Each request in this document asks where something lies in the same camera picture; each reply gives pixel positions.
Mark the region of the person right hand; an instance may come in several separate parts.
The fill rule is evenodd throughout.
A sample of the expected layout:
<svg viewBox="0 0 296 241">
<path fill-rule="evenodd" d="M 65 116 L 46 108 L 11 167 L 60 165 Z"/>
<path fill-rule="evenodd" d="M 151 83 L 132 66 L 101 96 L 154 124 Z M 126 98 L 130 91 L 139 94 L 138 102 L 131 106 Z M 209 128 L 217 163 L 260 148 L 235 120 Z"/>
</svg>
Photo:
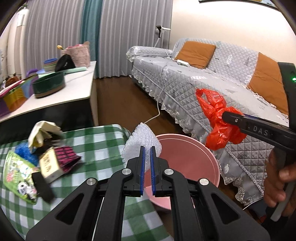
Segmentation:
<svg viewBox="0 0 296 241">
<path fill-rule="evenodd" d="M 295 181 L 295 163 L 278 169 L 276 155 L 272 150 L 266 161 L 266 173 L 263 198 L 268 207 L 274 208 L 278 202 L 283 202 L 286 199 L 284 185 Z"/>
</svg>

